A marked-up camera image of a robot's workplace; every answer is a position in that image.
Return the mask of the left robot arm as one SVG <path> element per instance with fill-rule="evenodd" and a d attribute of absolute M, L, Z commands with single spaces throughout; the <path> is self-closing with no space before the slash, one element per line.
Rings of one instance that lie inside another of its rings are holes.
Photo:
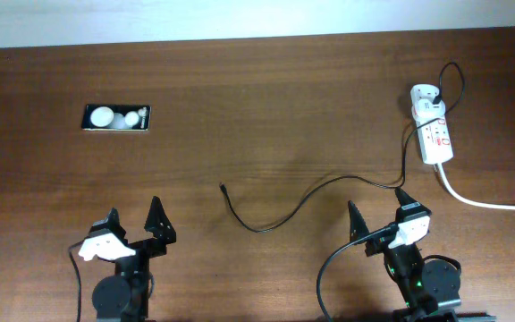
<path fill-rule="evenodd" d="M 176 232 L 157 196 L 151 200 L 144 230 L 152 236 L 129 242 L 115 208 L 90 227 L 79 255 L 86 261 L 98 258 L 114 264 L 114 273 L 103 278 L 92 293 L 98 321 L 147 320 L 154 287 L 149 262 L 164 256 L 167 246 L 176 242 Z"/>

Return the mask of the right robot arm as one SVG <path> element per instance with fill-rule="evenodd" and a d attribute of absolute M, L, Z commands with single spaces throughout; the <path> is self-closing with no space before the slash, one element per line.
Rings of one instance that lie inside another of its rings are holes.
<path fill-rule="evenodd" d="M 404 309 L 393 312 L 393 320 L 495 321 L 497 317 L 487 313 L 456 313 L 461 305 L 460 262 L 442 255 L 421 255 L 417 242 L 429 233 L 432 212 L 403 189 L 394 192 L 400 204 L 394 220 L 373 232 L 356 205 L 348 203 L 350 240 L 363 243 L 368 257 L 384 256 L 385 270 L 405 301 Z"/>

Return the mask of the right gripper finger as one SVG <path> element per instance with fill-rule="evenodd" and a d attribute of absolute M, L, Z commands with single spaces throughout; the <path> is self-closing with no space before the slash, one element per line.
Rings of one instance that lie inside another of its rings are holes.
<path fill-rule="evenodd" d="M 358 242 L 369 235 L 369 230 L 364 217 L 352 200 L 348 201 L 348 211 L 350 218 L 350 242 Z"/>
<path fill-rule="evenodd" d="M 397 187 L 394 192 L 400 204 L 400 207 L 396 210 L 395 213 L 396 223 L 404 223 L 423 216 L 431 216 L 431 211 L 429 208 L 413 199 L 402 188 Z"/>

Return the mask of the black smartphone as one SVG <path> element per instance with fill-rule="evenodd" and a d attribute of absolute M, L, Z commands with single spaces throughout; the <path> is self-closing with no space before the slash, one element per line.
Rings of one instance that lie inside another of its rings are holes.
<path fill-rule="evenodd" d="M 81 120 L 84 131 L 147 131 L 149 105 L 87 104 Z"/>

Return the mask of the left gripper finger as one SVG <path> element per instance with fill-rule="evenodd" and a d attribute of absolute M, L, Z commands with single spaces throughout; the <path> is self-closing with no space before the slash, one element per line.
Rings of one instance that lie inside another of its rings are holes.
<path fill-rule="evenodd" d="M 118 210 L 112 208 L 105 219 L 95 222 L 89 229 L 89 238 L 112 233 L 118 240 L 125 242 L 126 231 L 120 224 Z"/>
<path fill-rule="evenodd" d="M 155 238 L 162 241 L 164 244 L 172 244 L 177 241 L 176 232 L 158 196 L 152 198 L 144 229 L 152 233 Z"/>

